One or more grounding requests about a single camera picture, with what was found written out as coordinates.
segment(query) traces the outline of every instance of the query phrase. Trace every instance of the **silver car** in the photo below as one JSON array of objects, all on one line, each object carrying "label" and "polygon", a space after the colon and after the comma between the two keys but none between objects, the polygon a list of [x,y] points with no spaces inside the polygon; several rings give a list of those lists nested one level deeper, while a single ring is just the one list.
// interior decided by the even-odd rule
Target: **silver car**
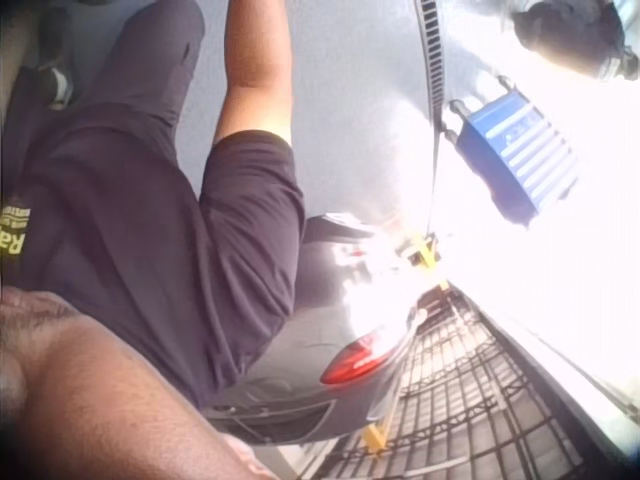
[{"label": "silver car", "polygon": [[293,316],[205,412],[250,444],[304,443],[382,419],[397,391],[425,282],[379,229],[350,215],[308,221]]}]

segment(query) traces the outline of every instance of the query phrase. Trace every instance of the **car taillight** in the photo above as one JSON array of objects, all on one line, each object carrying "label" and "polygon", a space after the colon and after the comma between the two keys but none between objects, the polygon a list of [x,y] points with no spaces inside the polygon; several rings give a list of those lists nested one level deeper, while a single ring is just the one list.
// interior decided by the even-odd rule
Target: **car taillight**
[{"label": "car taillight", "polygon": [[375,370],[397,350],[402,339],[399,333],[403,332],[390,331],[383,326],[347,345],[333,359],[320,381],[326,385],[337,385]]}]

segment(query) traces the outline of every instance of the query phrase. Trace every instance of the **blue container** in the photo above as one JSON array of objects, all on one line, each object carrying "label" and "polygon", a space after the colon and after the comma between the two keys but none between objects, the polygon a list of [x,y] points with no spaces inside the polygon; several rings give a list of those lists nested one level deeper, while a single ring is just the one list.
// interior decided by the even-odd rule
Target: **blue container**
[{"label": "blue container", "polygon": [[466,117],[456,147],[514,223],[529,225],[578,179],[567,141],[518,90]]}]

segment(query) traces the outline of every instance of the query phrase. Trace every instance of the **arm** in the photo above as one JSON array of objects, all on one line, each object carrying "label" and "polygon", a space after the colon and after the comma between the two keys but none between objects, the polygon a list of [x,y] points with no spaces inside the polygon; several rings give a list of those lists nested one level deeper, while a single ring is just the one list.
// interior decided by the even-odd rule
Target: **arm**
[{"label": "arm", "polygon": [[292,55],[284,0],[230,0],[225,39],[227,96],[215,143],[264,130],[291,143]]},{"label": "arm", "polygon": [[140,355],[59,301],[5,290],[3,429],[55,478],[261,477]]}]

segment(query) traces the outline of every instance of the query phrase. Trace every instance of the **person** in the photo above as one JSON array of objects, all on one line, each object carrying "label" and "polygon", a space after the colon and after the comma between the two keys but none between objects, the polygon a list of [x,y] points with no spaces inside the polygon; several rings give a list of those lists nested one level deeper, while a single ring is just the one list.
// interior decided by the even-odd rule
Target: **person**
[{"label": "person", "polygon": [[2,435],[45,478],[266,475],[199,411],[293,306],[305,214],[285,1],[229,0],[198,198],[174,137],[204,29],[195,0],[129,19],[95,82],[31,134],[3,204]]},{"label": "person", "polygon": [[590,18],[568,0],[546,0],[514,12],[515,33],[527,49],[589,77],[638,79],[638,56],[625,46],[625,32],[612,0],[598,0]]}]

